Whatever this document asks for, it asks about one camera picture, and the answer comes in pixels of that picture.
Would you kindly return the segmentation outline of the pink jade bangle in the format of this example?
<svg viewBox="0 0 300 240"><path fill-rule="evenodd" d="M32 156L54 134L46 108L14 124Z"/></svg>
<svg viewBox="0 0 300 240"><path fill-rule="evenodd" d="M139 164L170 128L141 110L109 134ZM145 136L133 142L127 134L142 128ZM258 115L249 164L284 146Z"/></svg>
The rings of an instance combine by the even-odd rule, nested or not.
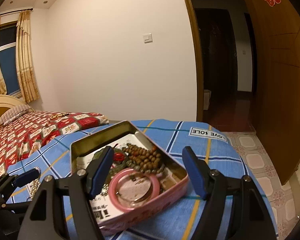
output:
<svg viewBox="0 0 300 240"><path fill-rule="evenodd" d="M153 174L143 174L126 168L111 179L108 195L121 212L130 212L144 206L160 194L160 183Z"/></svg>

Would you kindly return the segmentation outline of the green jade bangle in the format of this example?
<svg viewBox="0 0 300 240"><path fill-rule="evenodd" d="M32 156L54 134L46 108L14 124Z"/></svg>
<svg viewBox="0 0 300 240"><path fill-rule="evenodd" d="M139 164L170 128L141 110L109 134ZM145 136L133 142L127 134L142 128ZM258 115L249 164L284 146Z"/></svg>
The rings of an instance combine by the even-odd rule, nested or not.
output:
<svg viewBox="0 0 300 240"><path fill-rule="evenodd" d="M128 161L128 157L126 156L125 161L122 162L122 163L113 162L113 164L112 164L112 166L109 170L110 177L114 176L115 174L117 174L118 172L120 172L121 170L126 168L127 167L127 161Z"/></svg>

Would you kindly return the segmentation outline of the red knot tassel charm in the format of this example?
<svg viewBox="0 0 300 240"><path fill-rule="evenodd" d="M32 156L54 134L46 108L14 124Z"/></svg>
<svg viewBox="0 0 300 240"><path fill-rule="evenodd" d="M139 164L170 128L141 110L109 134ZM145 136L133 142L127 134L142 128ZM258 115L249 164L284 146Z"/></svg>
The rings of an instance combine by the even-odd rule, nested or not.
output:
<svg viewBox="0 0 300 240"><path fill-rule="evenodd" d="M121 150L117 146L118 146L118 144L116 144L113 147L113 149L114 149L113 162L115 162L115 163L122 163L126 159L126 154L123 152L123 150Z"/></svg>

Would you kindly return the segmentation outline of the silver bangle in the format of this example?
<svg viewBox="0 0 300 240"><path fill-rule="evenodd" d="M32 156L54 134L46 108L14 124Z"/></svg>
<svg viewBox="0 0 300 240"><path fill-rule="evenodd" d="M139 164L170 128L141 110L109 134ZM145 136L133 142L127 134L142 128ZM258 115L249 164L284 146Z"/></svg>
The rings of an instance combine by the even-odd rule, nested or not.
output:
<svg viewBox="0 0 300 240"><path fill-rule="evenodd" d="M153 186L147 177L127 176L119 180L116 194L125 202L139 203L151 196Z"/></svg>

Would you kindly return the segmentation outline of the pink metal tin box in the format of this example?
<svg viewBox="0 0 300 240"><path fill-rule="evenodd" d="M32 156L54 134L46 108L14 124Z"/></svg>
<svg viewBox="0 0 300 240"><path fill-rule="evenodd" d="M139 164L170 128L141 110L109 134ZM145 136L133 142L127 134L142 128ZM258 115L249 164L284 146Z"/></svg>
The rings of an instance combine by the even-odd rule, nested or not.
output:
<svg viewBox="0 0 300 240"><path fill-rule="evenodd" d="M170 154L182 124L122 121L70 145L73 173L86 169L105 147L115 151L101 193L90 202L104 235L161 214L187 192L189 176Z"/></svg>

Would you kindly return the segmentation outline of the brown wooden bead mala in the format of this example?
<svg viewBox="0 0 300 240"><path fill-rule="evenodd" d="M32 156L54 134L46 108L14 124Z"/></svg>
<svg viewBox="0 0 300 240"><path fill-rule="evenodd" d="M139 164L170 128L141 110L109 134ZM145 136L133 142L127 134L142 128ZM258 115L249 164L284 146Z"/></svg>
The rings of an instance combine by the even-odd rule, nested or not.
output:
<svg viewBox="0 0 300 240"><path fill-rule="evenodd" d="M156 146L150 150L128 143L121 151L128 157L126 162L129 168L137 172L160 174L165 169L163 154Z"/></svg>

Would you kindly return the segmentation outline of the printed paper leaflet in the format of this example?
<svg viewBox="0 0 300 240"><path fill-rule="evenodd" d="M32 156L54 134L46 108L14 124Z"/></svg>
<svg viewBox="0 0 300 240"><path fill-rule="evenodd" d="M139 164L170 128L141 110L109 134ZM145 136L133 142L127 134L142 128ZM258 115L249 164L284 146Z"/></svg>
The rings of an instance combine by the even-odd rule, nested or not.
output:
<svg viewBox="0 0 300 240"><path fill-rule="evenodd" d="M121 149L128 143L146 148L147 150L150 150L155 146L139 132L121 135L118 139L112 139L107 145L113 148L118 144L117 147ZM108 174L101 193L90 202L98 225L106 233L118 230L119 228L127 228L146 218L152 217L178 200L184 194L187 186L186 171L173 161L172 158L168 157L167 154L161 153L163 154L165 169L160 174L153 174L159 180L160 194L144 206L133 211L126 213L121 212L111 203L108 195L108 188L111 179L113 179L116 174L112 177Z"/></svg>

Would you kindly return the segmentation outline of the red patterned bed quilt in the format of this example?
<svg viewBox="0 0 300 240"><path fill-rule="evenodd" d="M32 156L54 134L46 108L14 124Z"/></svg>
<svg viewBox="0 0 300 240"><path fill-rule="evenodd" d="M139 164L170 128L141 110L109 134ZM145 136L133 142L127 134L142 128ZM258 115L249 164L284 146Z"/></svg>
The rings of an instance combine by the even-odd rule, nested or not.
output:
<svg viewBox="0 0 300 240"><path fill-rule="evenodd" d="M59 113L69 115L50 119ZM100 113L32 111L0 127L0 176L55 137L108 124Z"/></svg>

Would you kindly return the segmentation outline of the striped pillow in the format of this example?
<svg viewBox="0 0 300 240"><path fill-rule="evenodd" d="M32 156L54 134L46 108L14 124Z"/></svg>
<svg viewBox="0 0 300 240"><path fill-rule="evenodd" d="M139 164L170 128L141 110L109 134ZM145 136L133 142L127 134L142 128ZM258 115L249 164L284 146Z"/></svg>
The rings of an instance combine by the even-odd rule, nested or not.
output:
<svg viewBox="0 0 300 240"><path fill-rule="evenodd" d="M29 105L17 105L12 108L10 108L8 111L6 111L1 117L0 117L0 126L1 125L7 125L13 120L19 118L20 116L32 112L33 108Z"/></svg>

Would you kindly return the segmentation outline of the beads on bed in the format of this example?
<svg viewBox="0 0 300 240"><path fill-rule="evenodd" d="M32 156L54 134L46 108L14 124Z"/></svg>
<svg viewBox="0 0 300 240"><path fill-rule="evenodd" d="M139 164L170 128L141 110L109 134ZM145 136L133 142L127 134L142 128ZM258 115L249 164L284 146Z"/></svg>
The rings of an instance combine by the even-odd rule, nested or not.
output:
<svg viewBox="0 0 300 240"><path fill-rule="evenodd" d="M62 118L62 117L67 116L67 115L69 115L69 113L59 113L59 114L55 114L55 115L51 116L50 119L51 120L52 119L58 119L58 118Z"/></svg>

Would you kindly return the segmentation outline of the black curtain rod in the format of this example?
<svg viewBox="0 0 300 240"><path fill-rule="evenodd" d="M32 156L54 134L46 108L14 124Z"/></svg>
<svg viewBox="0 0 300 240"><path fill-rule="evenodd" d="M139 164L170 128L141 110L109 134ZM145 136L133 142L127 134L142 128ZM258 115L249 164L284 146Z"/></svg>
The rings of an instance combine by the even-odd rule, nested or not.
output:
<svg viewBox="0 0 300 240"><path fill-rule="evenodd" d="M18 12L23 12L23 11L33 11L33 8L26 8L26 9L19 9L19 10L13 10L13 11L9 11L9 12L4 12L4 13L0 13L0 16L16 14Z"/></svg>

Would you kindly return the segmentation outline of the brown wooden door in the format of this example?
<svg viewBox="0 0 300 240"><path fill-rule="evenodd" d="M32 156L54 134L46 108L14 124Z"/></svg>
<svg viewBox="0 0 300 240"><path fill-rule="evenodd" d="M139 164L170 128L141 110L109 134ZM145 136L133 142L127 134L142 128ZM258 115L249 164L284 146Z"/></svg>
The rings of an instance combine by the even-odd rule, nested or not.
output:
<svg viewBox="0 0 300 240"><path fill-rule="evenodd" d="M257 49L253 126L286 183L300 164L300 15L289 0L245 0Z"/></svg>

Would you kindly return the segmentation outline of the brown door frame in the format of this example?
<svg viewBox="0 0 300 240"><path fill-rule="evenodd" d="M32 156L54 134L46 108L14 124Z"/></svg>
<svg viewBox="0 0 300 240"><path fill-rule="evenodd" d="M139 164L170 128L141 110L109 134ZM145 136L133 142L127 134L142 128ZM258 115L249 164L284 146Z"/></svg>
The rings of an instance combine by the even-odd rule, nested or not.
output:
<svg viewBox="0 0 300 240"><path fill-rule="evenodd" d="M197 23L196 14L191 0L184 0L189 22L191 27L191 34L193 38L194 57L196 63L196 80L197 80L197 114L196 120L198 122L204 121L204 71L203 71L203 57L202 47L200 43L200 34Z"/></svg>

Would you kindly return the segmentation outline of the window with white frame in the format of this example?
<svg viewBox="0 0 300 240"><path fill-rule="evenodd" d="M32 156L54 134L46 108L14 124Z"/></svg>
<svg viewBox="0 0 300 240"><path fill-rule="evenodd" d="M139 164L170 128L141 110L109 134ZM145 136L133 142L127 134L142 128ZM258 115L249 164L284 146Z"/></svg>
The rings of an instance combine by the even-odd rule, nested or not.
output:
<svg viewBox="0 0 300 240"><path fill-rule="evenodd" d="M0 26L0 69L7 88L7 95L22 97L15 63L17 23Z"/></svg>

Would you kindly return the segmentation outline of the white wall light switch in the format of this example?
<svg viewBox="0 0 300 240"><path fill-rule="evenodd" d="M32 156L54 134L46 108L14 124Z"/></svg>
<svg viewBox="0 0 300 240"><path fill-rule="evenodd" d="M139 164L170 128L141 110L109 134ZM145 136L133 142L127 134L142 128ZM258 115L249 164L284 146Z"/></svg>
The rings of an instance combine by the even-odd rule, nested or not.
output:
<svg viewBox="0 0 300 240"><path fill-rule="evenodd" d="M151 42L153 42L152 34L151 33L144 34L143 35L143 41L144 41L144 43L151 43Z"/></svg>

